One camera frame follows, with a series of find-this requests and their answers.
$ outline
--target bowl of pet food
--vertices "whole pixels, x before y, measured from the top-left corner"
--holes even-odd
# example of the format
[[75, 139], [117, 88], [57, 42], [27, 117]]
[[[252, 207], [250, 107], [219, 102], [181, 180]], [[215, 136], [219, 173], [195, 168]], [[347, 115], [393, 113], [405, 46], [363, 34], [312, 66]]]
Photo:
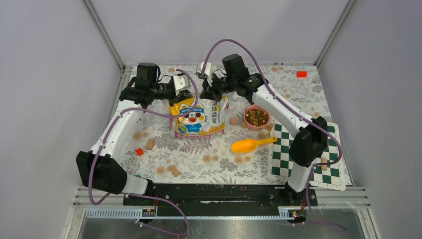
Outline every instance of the bowl of pet food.
[[245, 109], [243, 120], [246, 122], [246, 127], [251, 130], [261, 130], [270, 121], [271, 115], [262, 107], [251, 105]]

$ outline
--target gray wall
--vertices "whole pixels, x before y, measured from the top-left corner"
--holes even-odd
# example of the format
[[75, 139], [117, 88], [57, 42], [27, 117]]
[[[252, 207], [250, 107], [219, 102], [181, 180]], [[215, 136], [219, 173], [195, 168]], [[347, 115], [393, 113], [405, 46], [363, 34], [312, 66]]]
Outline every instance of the gray wall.
[[358, 1], [320, 68], [383, 238], [422, 238], [422, 1]]
[[[125, 64], [204, 61], [223, 38], [240, 41], [260, 63], [316, 61], [347, 0], [92, 0]], [[231, 53], [250, 58], [232, 43]]]
[[0, 238], [57, 239], [118, 69], [81, 1], [0, 5]]

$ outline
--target chessboard pattern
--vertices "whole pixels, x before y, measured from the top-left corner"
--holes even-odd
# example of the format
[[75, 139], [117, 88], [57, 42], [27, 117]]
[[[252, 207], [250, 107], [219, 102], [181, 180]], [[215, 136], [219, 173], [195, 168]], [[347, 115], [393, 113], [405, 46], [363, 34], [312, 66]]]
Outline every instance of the chessboard pattern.
[[[338, 138], [337, 125], [328, 123], [328, 132]], [[289, 156], [289, 148], [293, 143], [293, 138], [281, 124], [275, 121], [272, 135], [277, 137], [277, 141], [270, 148], [268, 177], [281, 181], [287, 181], [292, 173], [293, 160]], [[325, 149], [321, 158], [326, 158], [328, 162], [337, 159], [338, 152], [334, 140], [328, 138], [328, 147]], [[315, 168], [314, 175], [311, 178], [311, 185], [337, 190], [345, 189], [345, 180], [343, 175], [343, 159], [334, 165], [328, 165], [327, 170], [323, 171], [320, 166]]]

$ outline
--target plastic bag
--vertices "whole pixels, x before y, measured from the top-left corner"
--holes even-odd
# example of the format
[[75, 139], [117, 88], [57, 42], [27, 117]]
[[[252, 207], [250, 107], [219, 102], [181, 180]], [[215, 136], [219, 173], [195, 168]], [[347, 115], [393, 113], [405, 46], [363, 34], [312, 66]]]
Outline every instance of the plastic bag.
[[[170, 119], [170, 135], [176, 138], [211, 138], [224, 133], [228, 125], [228, 105], [233, 94], [223, 94], [219, 102], [198, 99], [194, 111], [184, 117]], [[188, 112], [195, 102], [189, 98], [169, 106], [174, 116]]]

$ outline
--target gray floor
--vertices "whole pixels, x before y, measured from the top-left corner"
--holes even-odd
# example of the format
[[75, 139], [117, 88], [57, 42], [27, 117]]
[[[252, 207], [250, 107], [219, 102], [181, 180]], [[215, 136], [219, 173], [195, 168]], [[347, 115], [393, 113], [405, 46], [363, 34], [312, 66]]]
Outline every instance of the gray floor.
[[[323, 210], [317, 215], [324, 221], [345, 226], [349, 234], [333, 233], [322, 225], [284, 226], [284, 220], [189, 220], [189, 239], [272, 239], [272, 238], [321, 238], [358, 239], [364, 238], [358, 215], [354, 210]], [[315, 221], [309, 215], [307, 222]], [[154, 220], [151, 225], [180, 232], [184, 230], [183, 220]], [[79, 239], [172, 239], [162, 232], [134, 224], [127, 219], [85, 219]]]

